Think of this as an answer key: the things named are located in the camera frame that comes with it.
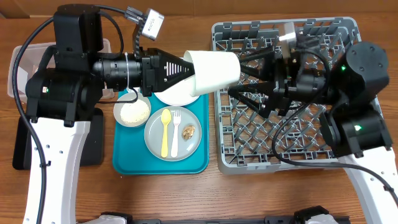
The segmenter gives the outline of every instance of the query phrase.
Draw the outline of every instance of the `crumpled food item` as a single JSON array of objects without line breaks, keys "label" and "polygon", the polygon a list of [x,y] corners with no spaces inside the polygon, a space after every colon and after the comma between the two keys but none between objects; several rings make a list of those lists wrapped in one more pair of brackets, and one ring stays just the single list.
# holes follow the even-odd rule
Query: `crumpled food item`
[{"label": "crumpled food item", "polygon": [[182,138],[184,140],[189,140],[192,138],[194,132],[195,132],[194,125],[189,124],[182,130]]}]

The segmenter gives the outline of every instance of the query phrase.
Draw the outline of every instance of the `white cup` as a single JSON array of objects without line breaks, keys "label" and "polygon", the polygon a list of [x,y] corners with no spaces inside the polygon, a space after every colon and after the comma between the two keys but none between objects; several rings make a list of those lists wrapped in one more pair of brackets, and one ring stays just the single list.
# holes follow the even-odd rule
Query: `white cup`
[{"label": "white cup", "polygon": [[235,85],[241,75],[239,59],[232,52],[188,50],[184,60],[193,63],[195,69],[195,74],[185,80],[191,96]]}]

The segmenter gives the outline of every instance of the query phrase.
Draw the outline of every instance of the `white plastic bin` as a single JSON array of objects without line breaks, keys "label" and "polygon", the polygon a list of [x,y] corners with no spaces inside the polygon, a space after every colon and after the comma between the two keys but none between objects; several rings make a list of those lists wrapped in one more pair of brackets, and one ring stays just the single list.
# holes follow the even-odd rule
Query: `white plastic bin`
[{"label": "white plastic bin", "polygon": [[[26,103],[26,95],[25,95],[25,86],[28,79],[32,78],[32,75],[36,72],[40,60],[47,49],[48,46],[55,45],[55,42],[52,43],[43,43],[43,44],[30,44],[21,58],[21,62],[19,63],[19,71],[18,71],[18,92],[19,98],[22,102]],[[7,84],[7,94],[10,97],[14,97],[12,92],[12,67],[14,66],[15,58],[22,46],[18,46],[14,48],[11,57],[10,68],[8,70],[8,84]],[[104,53],[111,53],[111,44],[108,39],[104,39],[104,48],[100,51]],[[48,68],[54,68],[55,62],[54,57],[51,58]],[[109,99],[114,97],[114,92],[112,89],[104,89],[102,99]]]}]

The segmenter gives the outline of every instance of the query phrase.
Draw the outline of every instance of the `rice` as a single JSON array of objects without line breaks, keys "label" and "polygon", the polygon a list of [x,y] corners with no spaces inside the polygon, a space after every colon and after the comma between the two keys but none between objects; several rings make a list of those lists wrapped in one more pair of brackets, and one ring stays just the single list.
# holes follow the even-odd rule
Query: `rice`
[{"label": "rice", "polygon": [[148,119],[150,110],[148,105],[137,100],[135,103],[125,103],[120,111],[120,117],[125,123],[142,123]]}]

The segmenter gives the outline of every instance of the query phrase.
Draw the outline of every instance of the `yellow spoon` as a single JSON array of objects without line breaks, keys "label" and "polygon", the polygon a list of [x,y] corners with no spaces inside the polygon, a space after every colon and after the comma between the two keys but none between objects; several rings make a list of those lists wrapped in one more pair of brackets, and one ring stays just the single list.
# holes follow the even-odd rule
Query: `yellow spoon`
[{"label": "yellow spoon", "polygon": [[163,141],[162,141],[162,151],[160,152],[160,155],[163,158],[166,158],[167,154],[169,153],[169,149],[167,147],[167,125],[169,125],[171,120],[172,120],[172,114],[170,113],[170,110],[164,109],[162,112]]}]

